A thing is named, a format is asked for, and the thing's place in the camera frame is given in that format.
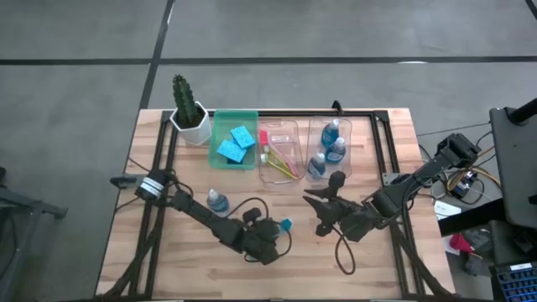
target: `wooden table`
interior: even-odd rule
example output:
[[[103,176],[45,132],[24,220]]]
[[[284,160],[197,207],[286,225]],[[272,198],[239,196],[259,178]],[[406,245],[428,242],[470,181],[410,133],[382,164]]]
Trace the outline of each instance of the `wooden table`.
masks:
[[[401,171],[413,172],[422,165],[422,160],[410,112],[408,109],[389,109],[388,112]],[[130,157],[146,167],[151,167],[153,161],[160,117],[160,110],[142,110],[138,117]],[[369,120],[363,117],[347,119],[353,124],[352,175],[347,178],[339,195],[360,201],[381,185],[378,164]],[[297,117],[294,120],[300,127],[300,142],[304,145],[302,152],[305,158],[309,118]],[[161,167],[164,167],[168,142],[166,139]],[[207,146],[194,148],[185,145],[182,139],[175,149],[174,169],[180,181],[194,189],[195,199],[205,204],[209,188],[227,195],[231,206],[251,196],[261,197],[267,201],[270,215],[276,221],[292,218],[293,247],[288,255],[268,266],[246,263],[242,255],[223,247],[201,224],[184,213],[168,209],[160,244],[154,298],[364,299],[400,296],[388,228],[373,230],[359,243],[351,243],[357,271],[352,276],[346,276],[334,259],[337,235],[315,235],[319,220],[315,217],[315,211],[301,198],[303,189],[313,186],[306,178],[292,185],[264,184],[258,177],[258,169],[212,169],[207,161],[207,153]],[[384,158],[389,159],[389,156],[385,154]],[[145,173],[130,162],[126,172]],[[118,204],[132,198],[133,190],[124,190]],[[419,197],[415,201],[411,221],[418,254],[441,284],[453,291],[431,200]],[[238,215],[250,206],[244,206]],[[97,286],[98,294],[106,292],[132,260],[142,211],[143,202],[137,201],[115,215]],[[285,250],[287,243],[287,238],[279,239],[279,250]],[[349,268],[347,251],[343,245],[341,247],[341,260]],[[410,265],[406,259],[405,269],[412,284]],[[144,276],[142,272],[142,283],[145,282]]]

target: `gray floor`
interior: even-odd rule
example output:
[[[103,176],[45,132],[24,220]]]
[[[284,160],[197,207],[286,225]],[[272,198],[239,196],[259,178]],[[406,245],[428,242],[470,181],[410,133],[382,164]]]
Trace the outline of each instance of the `gray floor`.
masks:
[[[0,59],[150,58],[165,3],[0,0]],[[176,0],[162,56],[537,55],[536,30],[524,0]],[[176,72],[206,107],[409,107],[417,133],[486,122],[488,109],[537,96],[534,63],[160,66],[149,108],[173,106]],[[125,165],[147,74],[0,66],[8,184],[70,208],[62,222],[44,220],[20,300],[92,295],[117,198],[108,178]],[[434,152],[445,136],[420,143]],[[490,183],[486,193],[499,196]],[[487,279],[450,263],[457,292],[490,298]]]

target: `green plastic container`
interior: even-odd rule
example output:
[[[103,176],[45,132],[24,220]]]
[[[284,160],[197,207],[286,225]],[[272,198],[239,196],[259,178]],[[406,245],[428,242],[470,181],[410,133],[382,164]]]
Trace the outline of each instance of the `green plastic container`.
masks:
[[[216,110],[212,118],[212,135],[209,146],[209,165],[217,169],[253,169],[258,158],[257,146],[248,148],[242,164],[229,164],[227,157],[217,150],[224,139],[232,141],[231,130],[244,126],[258,143],[258,112],[247,110]]]

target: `white pot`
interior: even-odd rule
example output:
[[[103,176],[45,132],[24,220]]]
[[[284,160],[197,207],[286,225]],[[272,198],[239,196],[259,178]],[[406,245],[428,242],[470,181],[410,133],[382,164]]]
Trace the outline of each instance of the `white pot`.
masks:
[[[177,122],[175,122],[175,116],[177,114],[177,108],[171,114],[169,118],[170,121],[174,124],[174,127],[180,132],[180,136],[189,144],[195,146],[201,146],[206,143],[211,137],[211,121],[209,120],[209,113],[207,110],[199,103],[196,102],[195,105],[203,111],[203,119],[200,122],[200,125],[195,128],[181,129]]]

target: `plastic bottle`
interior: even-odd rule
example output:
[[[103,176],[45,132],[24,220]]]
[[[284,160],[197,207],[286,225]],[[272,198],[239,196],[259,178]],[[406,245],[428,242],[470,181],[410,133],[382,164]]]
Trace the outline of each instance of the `plastic bottle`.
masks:
[[[325,155],[322,153],[316,154],[308,163],[308,172],[314,177],[321,177],[326,171]]]
[[[337,138],[336,141],[326,149],[326,162],[337,164],[345,157],[345,139]]]
[[[339,120],[334,118],[325,126],[321,134],[321,143],[325,148],[330,147],[339,138]]]
[[[209,190],[207,205],[218,215],[225,214],[229,210],[229,200],[227,200],[227,197],[213,189]]]

